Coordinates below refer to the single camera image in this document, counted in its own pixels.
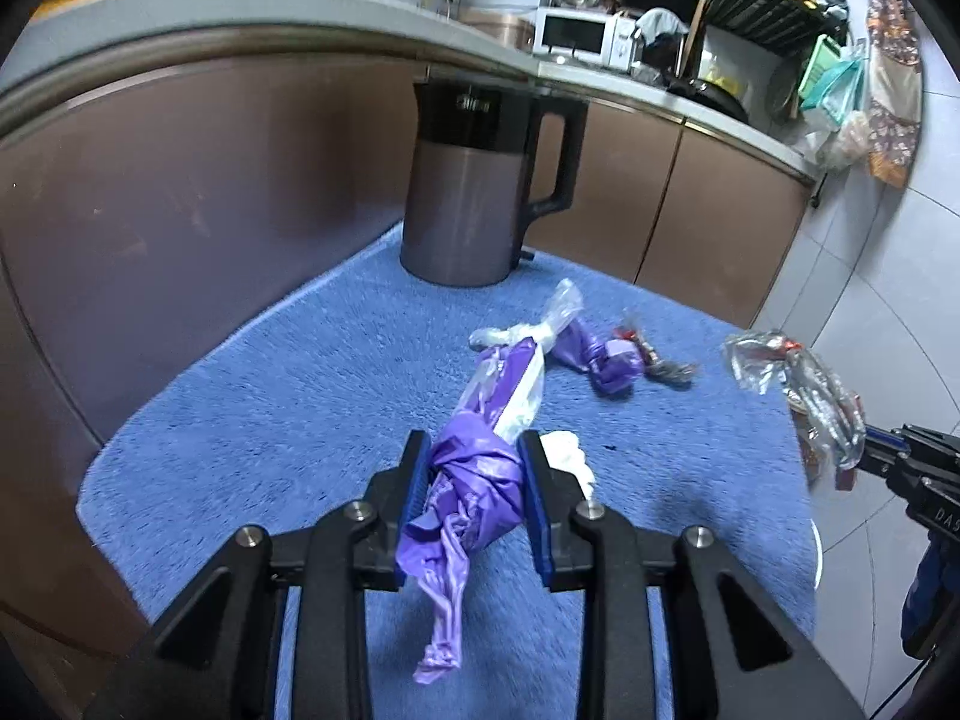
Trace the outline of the white blue gloved right hand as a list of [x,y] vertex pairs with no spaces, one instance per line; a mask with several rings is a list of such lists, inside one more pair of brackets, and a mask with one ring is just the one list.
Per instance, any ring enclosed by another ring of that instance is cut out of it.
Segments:
[[929,534],[929,546],[901,612],[901,647],[908,656],[923,660],[946,637],[957,614],[958,543],[940,533]]

